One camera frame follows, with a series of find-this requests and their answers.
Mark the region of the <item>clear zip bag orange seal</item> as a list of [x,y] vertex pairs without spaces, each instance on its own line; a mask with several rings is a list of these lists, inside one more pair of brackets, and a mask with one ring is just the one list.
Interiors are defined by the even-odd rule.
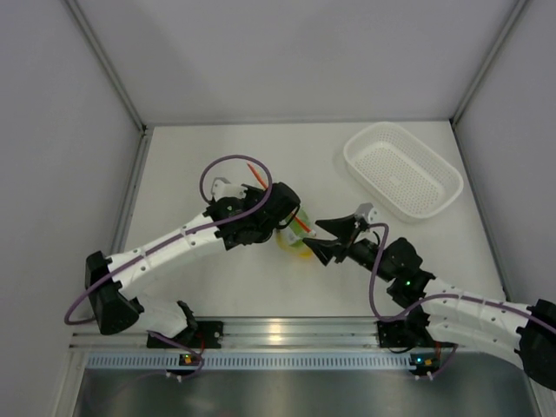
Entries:
[[276,243],[280,249],[291,255],[307,259],[313,252],[304,244],[303,239],[316,236],[313,223],[302,206],[290,220],[288,225],[283,224],[282,229],[276,230]]

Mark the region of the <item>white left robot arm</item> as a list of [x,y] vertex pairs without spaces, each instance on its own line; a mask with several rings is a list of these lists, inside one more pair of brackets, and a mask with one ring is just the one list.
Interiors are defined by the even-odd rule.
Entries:
[[88,256],[85,287],[100,334],[136,328],[148,333],[149,348],[190,345],[201,331],[187,303],[154,299],[146,288],[197,259],[266,242],[301,206],[283,182],[264,190],[218,178],[211,194],[179,229],[128,252]]

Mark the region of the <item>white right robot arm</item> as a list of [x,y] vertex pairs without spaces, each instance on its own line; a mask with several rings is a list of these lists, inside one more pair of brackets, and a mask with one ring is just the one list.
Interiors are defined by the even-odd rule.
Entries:
[[407,239],[388,242],[381,235],[371,242],[363,237],[375,226],[362,215],[316,224],[332,239],[308,237],[303,242],[323,265],[349,259],[370,272],[370,286],[379,279],[387,282],[387,294],[401,311],[381,314],[370,288],[369,306],[380,328],[396,330],[411,346],[438,342],[472,348],[513,364],[543,387],[555,388],[554,303],[497,301],[457,288],[422,269],[422,259]]

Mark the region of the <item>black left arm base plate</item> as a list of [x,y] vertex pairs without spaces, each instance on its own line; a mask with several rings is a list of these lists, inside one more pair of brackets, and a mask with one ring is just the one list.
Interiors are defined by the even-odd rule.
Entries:
[[188,325],[171,340],[191,349],[220,349],[223,325],[222,321],[198,321]]

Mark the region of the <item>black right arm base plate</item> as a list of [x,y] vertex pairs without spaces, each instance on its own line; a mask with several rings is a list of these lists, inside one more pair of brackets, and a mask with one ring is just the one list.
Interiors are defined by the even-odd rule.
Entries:
[[435,341],[426,329],[410,321],[377,321],[376,327],[381,348],[405,353],[412,348],[435,347]]

